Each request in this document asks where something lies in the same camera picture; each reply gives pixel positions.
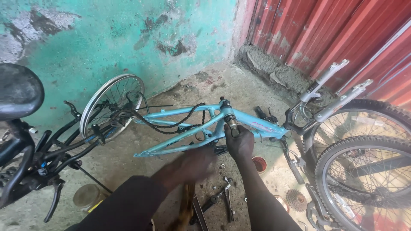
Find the sprocket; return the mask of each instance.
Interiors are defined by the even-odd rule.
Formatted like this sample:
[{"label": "sprocket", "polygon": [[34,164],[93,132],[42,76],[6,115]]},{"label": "sprocket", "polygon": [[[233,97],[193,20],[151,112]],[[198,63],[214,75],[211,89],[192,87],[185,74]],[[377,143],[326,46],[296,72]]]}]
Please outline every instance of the sprocket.
[{"label": "sprocket", "polygon": [[307,199],[296,189],[290,189],[286,193],[286,199],[290,206],[297,212],[304,212],[307,209]]}]

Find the bicycle wheel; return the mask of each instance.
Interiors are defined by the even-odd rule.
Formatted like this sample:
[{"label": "bicycle wheel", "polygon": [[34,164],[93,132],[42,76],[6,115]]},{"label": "bicycle wheel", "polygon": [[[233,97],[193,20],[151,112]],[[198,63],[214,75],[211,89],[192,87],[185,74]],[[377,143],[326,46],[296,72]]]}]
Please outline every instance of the bicycle wheel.
[{"label": "bicycle wheel", "polygon": [[411,142],[356,136],[328,147],[318,159],[315,184],[334,221],[350,231],[411,227]]},{"label": "bicycle wheel", "polygon": [[82,138],[93,134],[92,124],[97,124],[100,128],[110,124],[116,127],[106,137],[106,143],[118,136],[132,119],[127,116],[122,117],[113,124],[111,115],[124,108],[137,110],[143,100],[141,95],[130,91],[139,91],[144,94],[143,81],[133,74],[122,74],[105,83],[90,99],[81,116],[80,134]]},{"label": "bicycle wheel", "polygon": [[315,166],[328,146],[347,137],[384,135],[410,139],[410,117],[410,113],[386,102],[354,99],[304,134],[304,153],[313,161],[311,166]]}]

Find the light blue bicycle frame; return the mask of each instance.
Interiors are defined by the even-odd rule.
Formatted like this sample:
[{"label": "light blue bicycle frame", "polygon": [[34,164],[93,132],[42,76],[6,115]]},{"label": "light blue bicycle frame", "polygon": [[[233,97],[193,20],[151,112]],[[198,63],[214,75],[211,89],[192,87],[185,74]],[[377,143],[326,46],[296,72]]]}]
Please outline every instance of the light blue bicycle frame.
[{"label": "light blue bicycle frame", "polygon": [[[262,120],[260,118],[254,117],[252,115],[248,115],[244,112],[241,112],[236,109],[231,109],[231,108],[223,108],[220,109],[222,103],[226,101],[226,99],[220,101],[219,104],[211,104],[211,105],[202,105],[197,107],[194,111],[208,111],[210,114],[211,119],[207,122],[205,122],[203,125],[191,128],[188,131],[182,132],[181,134],[178,134],[177,136],[168,139],[167,141],[157,144],[156,146],[149,148],[141,153],[136,153],[134,154],[134,157],[149,157],[149,156],[154,156],[154,155],[163,155],[163,154],[168,154],[171,152],[179,152],[179,151],[185,151],[188,149],[193,149],[193,148],[198,148],[201,147],[209,142],[215,141],[220,138],[224,138],[224,117],[226,115],[234,114],[237,118],[238,122],[241,122],[243,124],[249,125],[256,130],[252,130],[251,132],[254,134],[254,137],[256,138],[265,138],[265,137],[275,137],[277,139],[280,139],[284,134],[286,134],[289,130],[278,126],[277,124],[270,123],[268,121]],[[161,110],[160,112],[156,113],[150,113],[145,116],[143,116],[148,122],[153,123],[153,124],[158,124],[158,125],[174,125],[177,122],[173,121],[168,121],[168,120],[159,120],[158,118],[166,117],[166,116],[172,116],[172,115],[178,115],[178,114],[183,114],[183,113],[189,113],[193,107],[187,107],[187,108],[180,108],[180,109],[174,109],[174,110]],[[134,119],[135,123],[139,124],[145,124],[143,121],[139,119]],[[214,123],[217,123],[217,126],[215,127],[214,131],[210,131],[207,128]],[[179,125],[179,127],[188,127],[191,126],[191,124],[187,123],[182,123]],[[202,132],[204,134],[204,141],[201,141],[200,143],[195,143],[191,145],[186,145],[186,146],[181,146],[178,148],[169,148],[166,149],[168,146],[177,143],[181,141],[184,138],[187,138],[189,136],[192,136],[196,134],[197,132]]]}]

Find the wall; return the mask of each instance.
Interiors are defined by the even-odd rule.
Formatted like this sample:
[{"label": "wall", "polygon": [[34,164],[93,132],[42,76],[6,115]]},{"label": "wall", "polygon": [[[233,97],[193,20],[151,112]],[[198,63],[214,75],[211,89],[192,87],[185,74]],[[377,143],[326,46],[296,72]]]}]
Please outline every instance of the wall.
[{"label": "wall", "polygon": [[237,8],[236,0],[2,2],[0,62],[25,65],[40,77],[44,104],[25,120],[55,131],[72,119],[63,100],[82,111],[95,91],[119,74],[142,78],[150,97],[228,58],[236,12],[247,7],[246,1],[239,3]]},{"label": "wall", "polygon": [[[326,83],[332,91],[343,93],[372,78],[366,97],[411,110],[411,95],[404,94],[409,69],[403,69],[411,37],[400,30],[409,12],[409,0],[258,0],[248,39],[311,79],[348,59]],[[388,94],[391,86],[401,94]]]}]

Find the red corrugated metal sheet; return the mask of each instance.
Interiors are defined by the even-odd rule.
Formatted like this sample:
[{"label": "red corrugated metal sheet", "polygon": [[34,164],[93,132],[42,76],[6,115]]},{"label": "red corrugated metal sheet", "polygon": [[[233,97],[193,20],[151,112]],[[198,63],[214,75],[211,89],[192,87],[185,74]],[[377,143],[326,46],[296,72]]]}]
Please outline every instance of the red corrugated metal sheet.
[{"label": "red corrugated metal sheet", "polygon": [[411,86],[410,69],[403,69],[409,61],[403,58],[411,51],[408,32],[398,37],[378,60],[369,61],[410,17],[409,0],[259,0],[249,41],[312,79],[332,62],[350,60],[327,82],[333,91],[368,64],[349,86],[366,78],[374,79],[367,89],[369,98],[411,109],[411,95],[387,95],[391,86],[396,87],[396,92]]}]

